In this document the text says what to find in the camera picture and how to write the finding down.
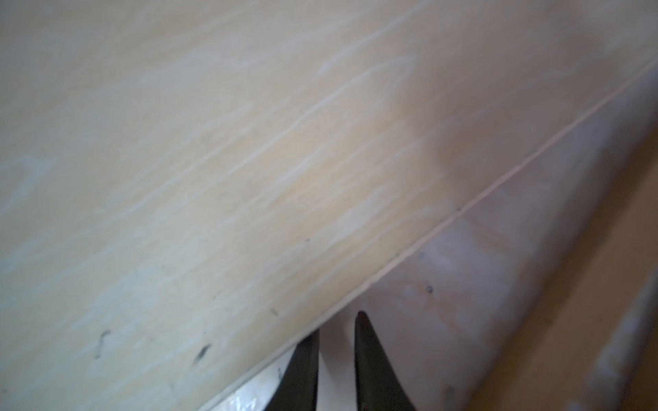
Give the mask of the plywood board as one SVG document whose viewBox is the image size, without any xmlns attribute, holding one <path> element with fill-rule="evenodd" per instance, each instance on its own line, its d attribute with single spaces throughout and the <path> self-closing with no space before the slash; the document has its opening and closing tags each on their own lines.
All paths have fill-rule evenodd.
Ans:
<svg viewBox="0 0 658 411">
<path fill-rule="evenodd" d="M 2 409 L 201 408 L 656 63 L 654 1 L 4 1 Z"/>
</svg>

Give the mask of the wooden easel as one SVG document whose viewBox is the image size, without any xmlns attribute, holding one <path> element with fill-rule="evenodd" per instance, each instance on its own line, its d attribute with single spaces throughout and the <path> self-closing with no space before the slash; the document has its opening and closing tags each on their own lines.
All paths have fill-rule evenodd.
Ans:
<svg viewBox="0 0 658 411">
<path fill-rule="evenodd" d="M 632 154 L 470 410 L 565 410 L 657 268 L 657 133 Z"/>
</svg>

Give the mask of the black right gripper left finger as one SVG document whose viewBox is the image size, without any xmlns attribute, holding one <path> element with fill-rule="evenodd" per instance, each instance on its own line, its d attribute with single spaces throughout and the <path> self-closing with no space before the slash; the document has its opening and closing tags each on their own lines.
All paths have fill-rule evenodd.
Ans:
<svg viewBox="0 0 658 411">
<path fill-rule="evenodd" d="M 315 411 L 319 382 L 320 331 L 303 339 L 293 351 L 283 378 L 265 411 Z"/>
</svg>

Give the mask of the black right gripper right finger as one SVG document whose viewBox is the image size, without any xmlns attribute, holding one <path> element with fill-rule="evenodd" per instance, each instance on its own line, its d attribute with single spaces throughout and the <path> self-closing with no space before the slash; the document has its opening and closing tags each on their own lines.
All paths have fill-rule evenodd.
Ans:
<svg viewBox="0 0 658 411">
<path fill-rule="evenodd" d="M 355 321 L 356 407 L 358 410 L 415 410 L 365 311 Z"/>
</svg>

